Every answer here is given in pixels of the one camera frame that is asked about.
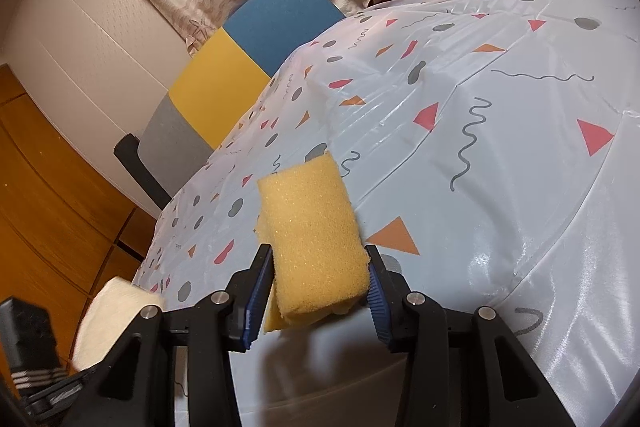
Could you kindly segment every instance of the patterned tablecloth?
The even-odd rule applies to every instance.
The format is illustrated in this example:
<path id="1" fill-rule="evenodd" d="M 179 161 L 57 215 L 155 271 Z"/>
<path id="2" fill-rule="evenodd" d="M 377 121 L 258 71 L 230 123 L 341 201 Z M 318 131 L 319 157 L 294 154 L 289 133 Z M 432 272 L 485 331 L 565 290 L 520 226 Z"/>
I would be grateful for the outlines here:
<path id="1" fill-rule="evenodd" d="M 329 150 L 388 266 L 445 307 L 497 307 L 576 424 L 599 426 L 640 366 L 639 39 L 637 0 L 400 0 L 343 20 L 165 208 L 135 282 L 171 309 L 223 288 L 257 250 L 255 181 Z M 393 424 L 402 359 L 366 309 L 261 335 L 232 367 L 245 426 Z"/>

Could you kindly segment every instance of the starfish print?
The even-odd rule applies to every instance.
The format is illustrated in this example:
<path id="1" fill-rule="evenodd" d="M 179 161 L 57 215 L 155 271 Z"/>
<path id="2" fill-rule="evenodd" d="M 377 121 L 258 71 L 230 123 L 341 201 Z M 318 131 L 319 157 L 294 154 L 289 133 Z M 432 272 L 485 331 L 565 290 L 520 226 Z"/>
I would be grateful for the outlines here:
<path id="1" fill-rule="evenodd" d="M 201 33 L 205 40 L 207 40 L 209 38 L 209 35 L 211 35 L 214 31 L 211 26 L 209 26 L 206 22 L 204 22 L 204 20 L 201 20 L 200 22 L 198 22 L 193 19 L 189 19 L 189 22 L 192 25 L 196 26 L 196 31 L 193 32 L 194 35 Z"/>

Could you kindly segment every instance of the white wall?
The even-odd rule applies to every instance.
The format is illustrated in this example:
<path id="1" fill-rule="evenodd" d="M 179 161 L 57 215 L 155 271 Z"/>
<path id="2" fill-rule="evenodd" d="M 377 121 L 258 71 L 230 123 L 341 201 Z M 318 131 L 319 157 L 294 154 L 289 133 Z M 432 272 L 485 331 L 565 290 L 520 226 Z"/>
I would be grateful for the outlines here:
<path id="1" fill-rule="evenodd" d="M 4 26 L 0 59 L 44 115 L 98 172 L 157 216 L 113 147 L 127 133 L 142 133 L 190 60 L 169 23 L 148 0 L 0 0 L 0 38 Z"/>

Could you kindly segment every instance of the metal screw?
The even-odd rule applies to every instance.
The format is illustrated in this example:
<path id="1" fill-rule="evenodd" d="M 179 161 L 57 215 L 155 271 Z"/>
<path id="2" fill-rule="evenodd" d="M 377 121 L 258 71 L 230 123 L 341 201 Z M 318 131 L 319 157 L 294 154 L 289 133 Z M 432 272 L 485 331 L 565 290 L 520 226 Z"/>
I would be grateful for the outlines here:
<path id="1" fill-rule="evenodd" d="M 420 304 L 424 304 L 427 300 L 427 297 L 422 295 L 420 292 L 411 292 L 406 296 L 407 302 L 409 304 L 413 304 L 414 306 L 419 306 Z"/>
<path id="2" fill-rule="evenodd" d="M 229 300 L 229 294 L 225 291 L 219 291 L 211 294 L 211 302 L 213 304 L 224 304 Z"/>
<path id="3" fill-rule="evenodd" d="M 489 306 L 482 306 L 482 308 L 478 310 L 478 315 L 486 321 L 492 321 L 495 318 L 495 310 L 489 308 Z"/>
<path id="4" fill-rule="evenodd" d="M 158 306 L 153 306 L 153 304 L 149 304 L 140 310 L 140 316 L 143 319 L 152 319 L 158 315 Z"/>

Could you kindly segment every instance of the chair backrest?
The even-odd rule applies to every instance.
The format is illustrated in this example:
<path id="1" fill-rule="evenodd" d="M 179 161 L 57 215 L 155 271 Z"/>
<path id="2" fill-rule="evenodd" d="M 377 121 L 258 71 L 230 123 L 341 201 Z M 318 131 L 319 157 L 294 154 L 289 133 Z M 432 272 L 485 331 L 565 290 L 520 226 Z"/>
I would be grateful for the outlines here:
<path id="1" fill-rule="evenodd" d="M 162 100 L 137 155 L 173 196 L 254 105 L 271 77 L 300 45 L 343 19 L 329 0 L 248 0 L 204 44 Z M 157 187 L 134 156 L 120 162 L 160 206 Z"/>

